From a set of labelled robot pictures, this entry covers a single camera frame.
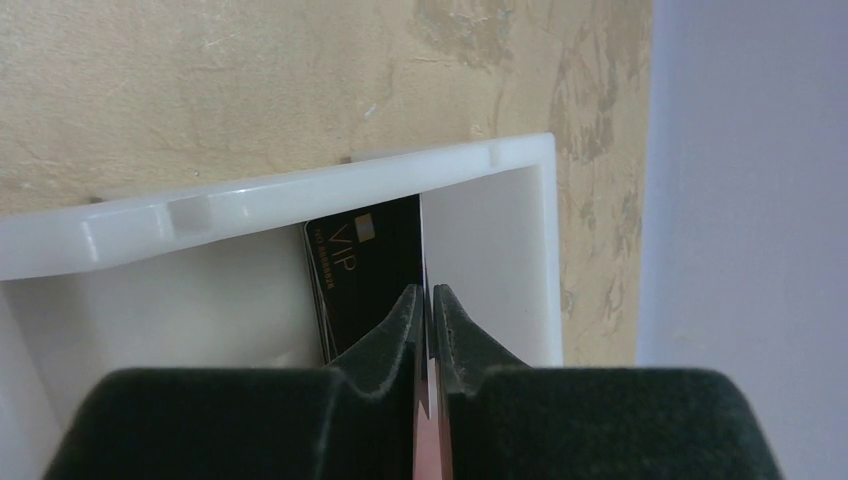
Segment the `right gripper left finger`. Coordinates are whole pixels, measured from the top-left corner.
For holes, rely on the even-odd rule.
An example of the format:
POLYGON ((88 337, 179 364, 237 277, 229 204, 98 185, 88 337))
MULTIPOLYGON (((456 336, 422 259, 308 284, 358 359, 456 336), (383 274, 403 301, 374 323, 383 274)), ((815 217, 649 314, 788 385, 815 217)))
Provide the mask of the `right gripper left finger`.
POLYGON ((318 368, 131 368, 85 397, 48 479, 409 479, 423 293, 318 368))

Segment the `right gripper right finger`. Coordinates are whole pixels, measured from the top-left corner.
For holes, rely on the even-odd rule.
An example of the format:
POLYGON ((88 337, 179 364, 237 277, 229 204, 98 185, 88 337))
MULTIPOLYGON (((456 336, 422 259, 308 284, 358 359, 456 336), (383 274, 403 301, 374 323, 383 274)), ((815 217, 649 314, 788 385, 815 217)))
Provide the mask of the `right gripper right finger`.
POLYGON ((744 394, 698 368, 534 368, 433 292, 448 479, 778 479, 744 394))

